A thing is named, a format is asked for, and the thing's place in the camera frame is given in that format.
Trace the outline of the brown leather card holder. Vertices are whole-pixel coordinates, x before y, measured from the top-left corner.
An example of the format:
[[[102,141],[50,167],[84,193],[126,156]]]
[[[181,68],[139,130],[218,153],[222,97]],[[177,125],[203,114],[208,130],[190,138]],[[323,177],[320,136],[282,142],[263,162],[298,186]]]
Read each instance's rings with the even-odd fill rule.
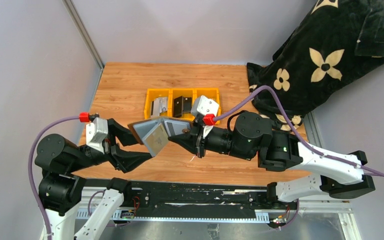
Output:
[[[169,137],[190,131],[192,122],[180,118],[159,116],[128,124],[129,130],[140,145],[155,157],[169,143]]]

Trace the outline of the gold credit card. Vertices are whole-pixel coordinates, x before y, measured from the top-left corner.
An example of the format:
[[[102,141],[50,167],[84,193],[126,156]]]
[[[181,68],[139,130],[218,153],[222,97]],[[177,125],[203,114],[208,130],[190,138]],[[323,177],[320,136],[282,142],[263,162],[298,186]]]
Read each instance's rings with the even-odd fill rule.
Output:
[[[160,123],[153,127],[144,137],[143,143],[153,157],[157,156],[159,152],[169,143],[168,134],[163,124]]]

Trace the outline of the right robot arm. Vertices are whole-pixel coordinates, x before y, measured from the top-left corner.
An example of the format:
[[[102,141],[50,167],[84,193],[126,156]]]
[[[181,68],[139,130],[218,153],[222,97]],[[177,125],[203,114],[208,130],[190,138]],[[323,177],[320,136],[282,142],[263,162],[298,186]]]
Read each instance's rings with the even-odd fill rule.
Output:
[[[220,128],[206,126],[204,118],[197,116],[190,130],[168,139],[198,158],[211,151],[244,160],[257,157],[258,166],[271,172],[309,172],[306,177],[268,184],[269,202],[289,203],[316,195],[349,200],[375,190],[373,178],[363,171],[367,163],[363,151],[340,154],[313,146],[296,135],[273,130],[269,119],[253,112],[242,111],[234,118],[233,128]]]

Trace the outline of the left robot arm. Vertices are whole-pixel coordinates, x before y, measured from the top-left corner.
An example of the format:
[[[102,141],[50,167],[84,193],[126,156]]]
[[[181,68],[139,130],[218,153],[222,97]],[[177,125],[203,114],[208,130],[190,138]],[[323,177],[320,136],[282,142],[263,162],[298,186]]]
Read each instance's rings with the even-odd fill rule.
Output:
[[[87,182],[75,175],[76,171],[108,162],[127,173],[151,158],[146,152],[123,150],[138,141],[114,119],[83,112],[76,120],[86,123],[86,144],[78,146],[60,134],[46,135],[41,131],[30,149],[29,164],[42,170],[39,185],[30,186],[44,220],[45,240],[98,240],[119,207],[130,207],[129,217],[133,219],[139,208],[149,206],[145,190],[133,190],[131,181],[115,177],[86,223],[75,229]]]

